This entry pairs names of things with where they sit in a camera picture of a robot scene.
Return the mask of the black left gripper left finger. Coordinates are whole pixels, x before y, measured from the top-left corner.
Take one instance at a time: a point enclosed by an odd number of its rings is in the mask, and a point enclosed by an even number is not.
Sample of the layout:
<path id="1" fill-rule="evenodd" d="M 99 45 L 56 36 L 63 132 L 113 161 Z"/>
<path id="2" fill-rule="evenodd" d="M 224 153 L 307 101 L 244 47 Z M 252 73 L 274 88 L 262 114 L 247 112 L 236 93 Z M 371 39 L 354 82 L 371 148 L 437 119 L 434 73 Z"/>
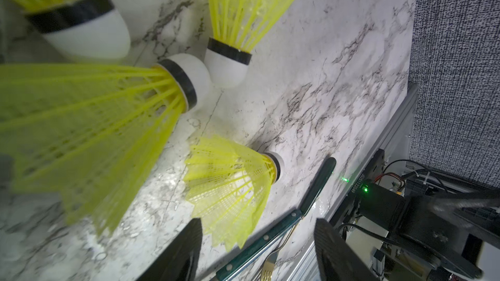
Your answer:
<path id="1" fill-rule="evenodd" d="M 202 242 L 202 222 L 194 218 L 137 280 L 195 280 Z"/>

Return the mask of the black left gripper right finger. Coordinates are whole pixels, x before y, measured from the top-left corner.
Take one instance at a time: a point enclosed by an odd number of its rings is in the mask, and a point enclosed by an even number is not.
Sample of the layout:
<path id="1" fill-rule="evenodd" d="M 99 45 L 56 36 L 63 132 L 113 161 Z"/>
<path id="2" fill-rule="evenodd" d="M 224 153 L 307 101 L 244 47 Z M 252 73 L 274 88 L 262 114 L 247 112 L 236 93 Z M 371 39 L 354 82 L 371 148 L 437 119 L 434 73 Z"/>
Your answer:
<path id="1" fill-rule="evenodd" d="M 313 236 L 321 280 L 377 280 L 328 221 L 317 219 Z"/>

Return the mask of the yellow shuttlecock six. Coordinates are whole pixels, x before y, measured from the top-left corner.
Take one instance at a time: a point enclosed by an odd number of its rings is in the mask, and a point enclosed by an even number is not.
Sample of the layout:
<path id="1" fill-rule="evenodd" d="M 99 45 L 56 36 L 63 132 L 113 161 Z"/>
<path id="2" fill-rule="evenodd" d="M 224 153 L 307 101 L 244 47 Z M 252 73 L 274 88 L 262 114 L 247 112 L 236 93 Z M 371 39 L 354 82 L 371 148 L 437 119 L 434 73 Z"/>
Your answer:
<path id="1" fill-rule="evenodd" d="M 267 205 L 272 186 L 283 176 L 282 157 L 258 152 L 220 136 L 202 137 L 185 161 L 185 199 L 201 220 L 213 246 L 243 248 Z"/>

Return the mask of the yellow shuttlecock five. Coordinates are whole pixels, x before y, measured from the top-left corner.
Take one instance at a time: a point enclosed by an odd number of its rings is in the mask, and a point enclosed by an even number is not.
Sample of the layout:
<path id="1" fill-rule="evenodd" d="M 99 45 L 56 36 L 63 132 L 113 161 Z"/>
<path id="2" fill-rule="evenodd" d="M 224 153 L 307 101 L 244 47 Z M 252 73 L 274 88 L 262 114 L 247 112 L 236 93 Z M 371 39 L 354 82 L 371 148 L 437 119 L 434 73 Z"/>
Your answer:
<path id="1" fill-rule="evenodd" d="M 113 233 L 210 84 L 186 53 L 150 68 L 2 65 L 1 179 L 16 193 L 57 193 L 69 223 Z"/>

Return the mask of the yellow shuttlecock three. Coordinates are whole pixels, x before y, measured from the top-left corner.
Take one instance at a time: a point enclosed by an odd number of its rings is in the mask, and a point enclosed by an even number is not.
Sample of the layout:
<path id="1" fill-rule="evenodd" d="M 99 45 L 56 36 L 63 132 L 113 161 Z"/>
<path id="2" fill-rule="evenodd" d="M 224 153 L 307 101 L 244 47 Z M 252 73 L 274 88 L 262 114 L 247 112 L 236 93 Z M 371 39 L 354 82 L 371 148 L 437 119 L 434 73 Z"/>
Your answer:
<path id="1" fill-rule="evenodd" d="M 121 62 L 131 38 L 112 0 L 11 0 L 62 56 L 74 62 Z"/>

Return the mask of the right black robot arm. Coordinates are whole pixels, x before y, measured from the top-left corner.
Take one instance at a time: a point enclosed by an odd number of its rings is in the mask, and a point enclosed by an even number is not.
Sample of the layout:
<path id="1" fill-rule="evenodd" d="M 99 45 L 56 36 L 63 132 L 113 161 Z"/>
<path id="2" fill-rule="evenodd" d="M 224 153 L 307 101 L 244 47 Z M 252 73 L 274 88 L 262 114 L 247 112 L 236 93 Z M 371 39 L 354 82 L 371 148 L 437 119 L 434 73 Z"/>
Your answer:
<path id="1" fill-rule="evenodd" d="M 400 196 L 375 183 L 359 189 L 359 213 L 388 232 L 389 242 L 426 261 L 470 279 L 483 277 L 462 255 L 474 236 L 499 247 L 499 221 L 486 221 L 467 208 L 499 207 L 499 190 L 434 196 Z"/>

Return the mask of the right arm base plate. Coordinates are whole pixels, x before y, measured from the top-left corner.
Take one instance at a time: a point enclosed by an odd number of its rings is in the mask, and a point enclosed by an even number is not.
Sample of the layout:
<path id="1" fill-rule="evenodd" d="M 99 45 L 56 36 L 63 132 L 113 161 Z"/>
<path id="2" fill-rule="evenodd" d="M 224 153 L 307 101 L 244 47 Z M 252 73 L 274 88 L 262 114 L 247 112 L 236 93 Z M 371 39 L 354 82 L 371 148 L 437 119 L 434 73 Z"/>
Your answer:
<path id="1" fill-rule="evenodd" d="M 377 150 L 330 219 L 332 226 L 338 227 L 362 216 L 385 230 L 394 229 L 405 199 L 374 182 L 382 175 L 384 160 L 385 151 Z"/>

